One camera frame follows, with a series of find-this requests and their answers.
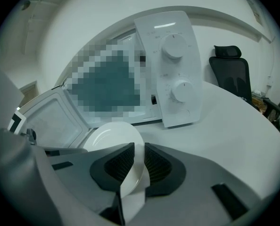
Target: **open microwave door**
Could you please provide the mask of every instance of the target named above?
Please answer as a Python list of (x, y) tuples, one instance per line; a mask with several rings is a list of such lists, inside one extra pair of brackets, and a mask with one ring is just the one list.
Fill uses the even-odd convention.
[(20, 132), (32, 128), (39, 146), (76, 148), (88, 131), (61, 86), (39, 95), (19, 111), (26, 117)]

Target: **white table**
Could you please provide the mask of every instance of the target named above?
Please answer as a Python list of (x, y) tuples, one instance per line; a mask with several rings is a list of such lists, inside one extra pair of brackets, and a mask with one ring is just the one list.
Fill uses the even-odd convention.
[(203, 83), (199, 122), (169, 129), (162, 122), (135, 127), (144, 142), (213, 160), (261, 198), (280, 187), (280, 133), (251, 105), (213, 84)]

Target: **white knob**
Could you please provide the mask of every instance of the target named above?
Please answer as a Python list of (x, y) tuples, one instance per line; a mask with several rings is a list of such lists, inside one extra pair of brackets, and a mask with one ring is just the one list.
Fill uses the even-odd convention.
[(173, 84), (172, 93), (177, 101), (188, 101), (192, 91), (192, 85), (187, 80), (178, 80)]
[(185, 54), (186, 47), (185, 39), (177, 33), (172, 33), (164, 38), (162, 50), (168, 57), (175, 59)]

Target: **black office chair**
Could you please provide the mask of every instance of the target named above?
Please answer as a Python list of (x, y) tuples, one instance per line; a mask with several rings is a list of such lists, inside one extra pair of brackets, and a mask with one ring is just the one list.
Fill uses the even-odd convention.
[(219, 87), (252, 103), (248, 62), (240, 58), (241, 51), (236, 46), (215, 47), (216, 57), (210, 57), (209, 63), (216, 76)]

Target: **table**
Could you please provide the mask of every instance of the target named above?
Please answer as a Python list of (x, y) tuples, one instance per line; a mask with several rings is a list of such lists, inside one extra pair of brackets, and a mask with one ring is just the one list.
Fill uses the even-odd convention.
[(255, 108), (203, 82), (199, 122), (165, 128), (161, 121), (135, 125), (144, 142), (171, 147), (218, 163), (262, 199), (280, 187), (280, 133)]

